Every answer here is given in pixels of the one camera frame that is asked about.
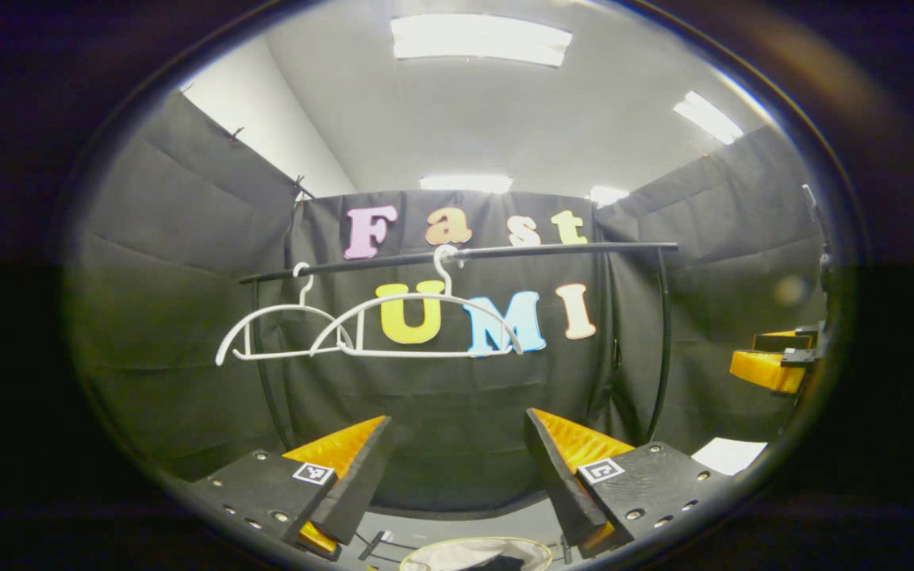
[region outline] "horizontal rack bar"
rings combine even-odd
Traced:
[[[602,252],[647,252],[678,250],[675,242],[599,242],[599,243],[558,243],[558,245],[526,246],[526,247],[500,247],[500,248],[469,248],[457,250],[456,253],[446,256],[443,261],[464,261],[490,258],[507,258],[511,256],[547,256],[551,254],[595,254]],[[373,267],[391,267],[399,265],[432,263],[434,252],[421,254],[402,254],[389,258],[369,258],[353,260],[348,263],[333,263],[304,267],[298,271],[298,277],[312,274],[330,274],[335,271],[369,270]],[[239,279],[239,283],[269,282],[272,279],[294,278],[291,270],[272,271],[269,274],[247,275]]]

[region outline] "blue letter m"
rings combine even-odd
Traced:
[[[496,304],[488,297],[472,297],[471,301],[491,308],[496,313],[500,312],[497,310]],[[514,297],[510,297],[507,314],[503,316],[503,319],[514,330],[524,351],[537,351],[545,347],[545,339],[541,339],[541,332],[538,331],[537,302],[537,292],[515,293]],[[503,325],[496,321],[496,318],[479,308],[467,305],[463,307],[464,311],[471,314],[471,348],[468,348],[468,351],[471,353],[491,351],[489,339],[493,340],[493,346],[497,350],[504,350],[511,343],[510,335],[505,333]]]

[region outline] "black fabric backdrop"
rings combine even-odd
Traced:
[[[117,156],[74,235],[66,299],[80,373],[177,476],[280,446],[256,366],[213,360],[251,310],[238,278],[282,263],[293,206],[284,174],[175,93]]]
[[[457,206],[472,238],[461,247],[507,246],[508,217],[532,217],[543,243],[569,209],[580,235],[598,241],[671,241],[670,389],[657,438],[692,453],[715,436],[770,440],[791,400],[730,376],[732,351],[755,333],[824,317],[816,288],[820,236],[802,202],[809,182],[784,140],[762,129],[595,209],[554,195],[388,192],[298,203],[290,180],[214,124],[181,94],[133,137],[88,211],[69,271],[72,339],[81,374],[133,443],[177,476],[204,476],[255,446],[280,448],[257,366],[213,357],[251,310],[244,274],[295,263],[340,263],[349,209],[394,205],[378,257],[432,250],[429,213]],[[554,255],[450,267],[458,297],[489,297],[504,313],[520,290],[540,295],[547,346],[489,358],[316,358],[266,361],[287,440],[300,445],[387,413],[395,452],[374,505],[427,512],[498,509],[537,491],[520,431],[536,406],[638,443],[657,390],[661,314],[653,258]],[[384,283],[436,279],[431,264],[321,274],[308,303],[340,315]],[[806,295],[781,303],[784,278]],[[295,303],[305,281],[261,285],[262,306]],[[555,288],[587,286],[598,332],[566,339]],[[405,317],[421,322],[421,303]],[[435,339],[411,351],[464,351],[470,320],[442,304]],[[306,314],[261,320],[265,351],[308,347],[325,323]],[[355,322],[349,322],[353,332]],[[367,347],[399,348],[367,314]]]

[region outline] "foam letter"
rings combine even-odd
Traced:
[[[387,224],[377,218],[395,221],[397,209],[393,206],[377,206],[374,209],[348,210],[351,218],[351,246],[344,250],[344,257],[349,260],[371,258],[378,250],[373,241],[383,243],[387,237]]]
[[[443,282],[439,279],[429,279],[427,282],[418,282],[414,289],[420,293],[442,293]],[[403,283],[386,283],[376,289],[376,297],[397,296],[407,293],[407,285]],[[425,318],[417,328],[411,328],[404,322],[404,300],[392,300],[380,304],[380,322],[383,333],[397,343],[413,344],[425,343],[436,333],[440,332],[440,300],[422,300]]]
[[[471,301],[498,313],[496,305],[488,297],[472,297]],[[537,292],[517,292],[514,297],[510,297],[507,314],[503,317],[514,330],[524,351],[537,351],[545,347],[545,339],[541,339],[541,332],[538,331],[538,315],[535,309],[537,301]],[[467,305],[464,306],[464,311],[471,314],[471,347],[468,348],[468,351],[471,353],[489,351],[490,346],[487,339],[492,339],[493,345],[498,350],[504,350],[511,343],[510,334],[505,332],[503,325],[492,315],[480,308]]]
[[[555,289],[555,295],[562,297],[563,306],[566,306],[567,339],[584,339],[598,330],[587,317],[587,307],[584,305],[586,290],[583,283],[567,283]]]
[[[574,217],[570,210],[563,210],[552,217],[552,224],[559,227],[559,241],[563,243],[587,243],[587,238],[577,236],[577,228],[584,225],[584,220]]]
[[[541,237],[538,236],[538,224],[534,224],[531,217],[507,218],[507,230],[510,231],[510,243],[513,246],[541,246]]]
[[[425,239],[432,246],[439,246],[440,243],[465,243],[471,239],[471,230],[467,227],[467,216],[464,210],[439,209],[428,215],[428,223],[431,224],[425,231]]]

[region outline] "ceiling light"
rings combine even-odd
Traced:
[[[678,105],[672,108],[672,111],[693,121],[693,123],[697,124],[697,127],[704,129],[716,140],[723,142],[723,144],[732,144],[732,141],[736,140],[736,138],[743,136],[743,130],[739,129],[739,126],[733,123],[732,119],[729,119],[725,116],[725,113],[711,105],[706,98],[700,97],[693,91],[686,94],[685,100],[679,102]]]
[[[510,190],[513,182],[503,174],[442,174],[418,181],[422,190],[480,190],[494,194]]]
[[[559,67],[572,33],[483,14],[421,14],[390,22],[397,59],[493,57]]]
[[[630,191],[620,190],[609,186],[595,185],[591,187],[591,192],[587,193],[587,198],[598,203],[598,206],[609,206],[616,200],[630,196]]]

